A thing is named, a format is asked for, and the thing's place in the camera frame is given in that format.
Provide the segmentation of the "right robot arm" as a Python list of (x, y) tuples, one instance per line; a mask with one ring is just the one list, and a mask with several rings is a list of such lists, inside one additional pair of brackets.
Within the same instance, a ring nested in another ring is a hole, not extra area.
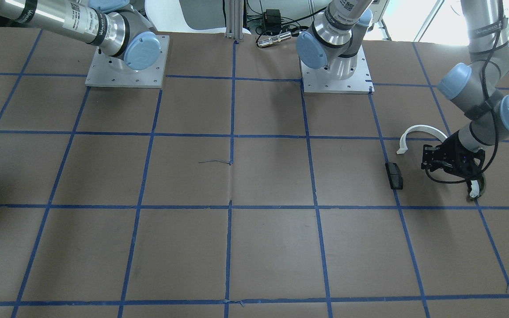
[(129, 0), (0, 0), (0, 16), (96, 46), (135, 71), (161, 55), (153, 25)]

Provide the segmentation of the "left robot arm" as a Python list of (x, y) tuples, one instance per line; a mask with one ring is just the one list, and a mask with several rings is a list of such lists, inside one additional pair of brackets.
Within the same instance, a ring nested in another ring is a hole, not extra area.
[[(355, 56), (372, 19), (370, 5), (369, 0), (332, 0), (297, 37), (301, 62), (318, 70)], [(509, 94), (496, 87), (509, 73), (509, 41), (503, 1), (463, 0), (461, 9), (471, 62), (454, 66), (437, 89), (470, 122), (440, 145), (424, 145), (422, 169), (428, 176), (442, 169), (462, 183), (481, 177), (489, 167), (486, 150), (497, 152), (509, 137)]]

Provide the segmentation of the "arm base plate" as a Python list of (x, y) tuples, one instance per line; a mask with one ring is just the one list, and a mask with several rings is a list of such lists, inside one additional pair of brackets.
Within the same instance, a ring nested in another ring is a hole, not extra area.
[(171, 40), (167, 34), (157, 35), (157, 39), (161, 44), (158, 60), (140, 71), (130, 69), (122, 60), (107, 56), (97, 48), (85, 85), (99, 88), (162, 88)]
[(329, 66), (312, 69), (300, 62), (305, 93), (368, 94), (375, 91), (362, 45), (355, 56), (337, 57)]

